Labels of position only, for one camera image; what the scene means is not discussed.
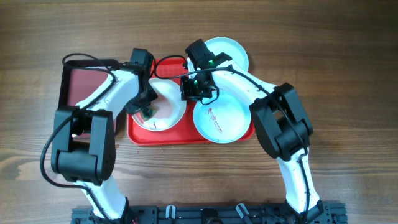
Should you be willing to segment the light blue plate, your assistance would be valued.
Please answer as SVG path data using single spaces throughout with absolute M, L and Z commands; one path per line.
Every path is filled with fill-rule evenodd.
M 204 42 L 208 49 L 214 53 L 215 58 L 212 61 L 212 67 L 216 68 L 223 62 L 233 60 L 235 63 L 245 70 L 249 71 L 249 57 L 243 48 L 237 41 L 227 37 L 215 37 Z M 192 62 L 187 57 L 187 68 L 189 72 L 199 70 L 200 68 L 194 69 Z
M 249 107 L 224 90 L 197 102 L 192 119 L 202 137 L 218 144 L 245 141 L 254 133 Z

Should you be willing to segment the white plate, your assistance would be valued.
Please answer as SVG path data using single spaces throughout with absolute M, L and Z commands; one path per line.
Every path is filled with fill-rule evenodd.
M 143 121 L 140 112 L 132 115 L 132 119 L 148 131 L 165 131 L 175 126 L 185 114 L 187 102 L 181 100 L 179 84 L 172 80 L 152 78 L 150 85 L 158 94 L 150 106 L 157 108 L 156 114 L 148 121 Z

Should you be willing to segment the green yellow sponge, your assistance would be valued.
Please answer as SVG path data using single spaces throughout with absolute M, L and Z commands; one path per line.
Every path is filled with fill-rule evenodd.
M 157 108 L 155 106 L 146 106 L 140 111 L 140 116 L 143 121 L 150 120 L 157 112 Z

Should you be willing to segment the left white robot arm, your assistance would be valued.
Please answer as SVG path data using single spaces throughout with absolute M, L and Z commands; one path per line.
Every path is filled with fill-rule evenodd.
M 134 114 L 155 100 L 142 99 L 149 87 L 153 60 L 69 60 L 65 71 L 91 70 L 107 74 L 106 80 L 75 106 L 60 105 L 54 129 L 41 155 L 51 150 L 51 168 L 67 181 L 54 182 L 40 170 L 45 180 L 60 188 L 81 189 L 92 205 L 96 223 L 137 223 L 128 199 L 119 190 L 112 172 L 116 160 L 114 120 L 122 110 Z

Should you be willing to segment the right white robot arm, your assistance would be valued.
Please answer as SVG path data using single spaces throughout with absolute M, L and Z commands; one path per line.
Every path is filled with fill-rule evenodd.
M 190 88 L 197 92 L 220 88 L 250 110 L 259 144 L 280 167 L 287 205 L 304 223 L 320 216 L 321 200 L 308 161 L 313 126 L 295 88 L 262 81 L 225 53 L 190 54 L 187 67 L 189 73 L 182 79 Z

